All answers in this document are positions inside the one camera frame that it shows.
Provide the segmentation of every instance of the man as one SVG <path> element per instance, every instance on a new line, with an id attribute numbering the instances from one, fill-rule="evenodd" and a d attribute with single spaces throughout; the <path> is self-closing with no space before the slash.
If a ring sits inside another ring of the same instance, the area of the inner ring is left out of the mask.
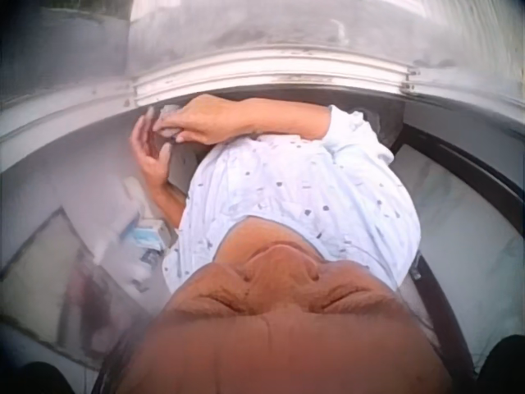
<path id="1" fill-rule="evenodd" d="M 152 144 L 171 128 L 215 145 L 187 197 L 167 182 L 171 145 Z M 449 391 L 395 294 L 417 214 L 361 113 L 202 95 L 154 124 L 148 111 L 130 142 L 180 236 L 163 264 L 173 297 L 134 349 L 117 347 L 129 357 L 106 363 L 107 391 Z"/>

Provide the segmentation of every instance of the fingers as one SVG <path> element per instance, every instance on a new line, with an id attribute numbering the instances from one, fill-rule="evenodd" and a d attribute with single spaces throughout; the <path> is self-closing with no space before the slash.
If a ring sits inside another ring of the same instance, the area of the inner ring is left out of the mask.
<path id="1" fill-rule="evenodd" d="M 139 120 L 135 123 L 135 127 L 133 128 L 133 131 L 131 131 L 130 136 L 130 144 L 131 148 L 133 149 L 133 153 L 135 154 L 136 158 L 140 160 L 143 156 L 146 156 L 146 153 L 144 152 L 144 148 L 141 141 L 142 136 L 142 130 L 144 128 L 144 115 L 139 118 Z"/>
<path id="2" fill-rule="evenodd" d="M 168 168 L 170 165 L 171 157 L 171 144 L 166 142 L 158 153 L 158 162 L 162 165 L 162 168 Z"/>
<path id="3" fill-rule="evenodd" d="M 157 121 L 153 124 L 153 131 L 159 132 L 162 129 L 166 128 L 176 128 L 185 126 L 186 119 L 186 110 L 185 107 L 176 111 L 167 114 L 165 117 L 159 117 Z"/>
<path id="4" fill-rule="evenodd" d="M 153 132 L 151 129 L 151 125 L 153 123 L 154 116 L 155 116 L 155 109 L 153 107 L 149 107 L 144 117 L 143 142 L 144 142 L 144 150 L 146 151 L 146 153 L 149 156 L 156 158 L 158 156 L 158 149 L 153 142 Z"/>
<path id="5" fill-rule="evenodd" d="M 194 141 L 194 142 L 199 142 L 200 144 L 205 144 L 205 145 L 208 142 L 207 138 L 204 135 L 198 133 L 197 131 L 190 131 L 190 130 L 181 131 L 179 134 L 177 134 L 175 141 L 177 143 Z"/>

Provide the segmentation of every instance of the nose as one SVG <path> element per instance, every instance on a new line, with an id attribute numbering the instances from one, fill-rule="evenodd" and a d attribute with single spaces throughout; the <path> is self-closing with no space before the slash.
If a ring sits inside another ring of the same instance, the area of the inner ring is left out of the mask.
<path id="1" fill-rule="evenodd" d="M 246 301 L 257 313 L 280 306 L 304 305 L 308 285 L 319 278 L 319 262 L 291 245 L 273 245 L 252 257 L 244 266 L 249 282 Z"/>

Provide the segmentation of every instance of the hand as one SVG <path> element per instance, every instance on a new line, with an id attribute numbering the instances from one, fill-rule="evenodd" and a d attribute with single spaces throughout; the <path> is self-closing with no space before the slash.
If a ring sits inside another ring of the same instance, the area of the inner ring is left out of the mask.
<path id="1" fill-rule="evenodd" d="M 240 105 L 235 101 L 201 94 L 180 111 L 158 119 L 153 131 L 179 127 L 182 131 L 177 135 L 176 142 L 217 144 L 248 132 Z"/>
<path id="2" fill-rule="evenodd" d="M 155 191 L 167 185 L 171 144 L 165 143 L 160 151 L 153 142 L 153 108 L 139 118 L 130 136 L 133 153 L 147 185 Z"/>

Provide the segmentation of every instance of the white patterned shirt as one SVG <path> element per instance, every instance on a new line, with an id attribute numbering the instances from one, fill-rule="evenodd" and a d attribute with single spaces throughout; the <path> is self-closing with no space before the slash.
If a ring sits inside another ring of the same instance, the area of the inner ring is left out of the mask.
<path id="1" fill-rule="evenodd" d="M 327 261 L 351 260 L 395 290 L 419 247 L 408 191 L 361 112 L 331 106 L 322 140 L 259 135 L 216 145 L 189 186 L 178 241 L 162 263 L 170 291 L 213 261 L 248 217 L 300 234 Z"/>

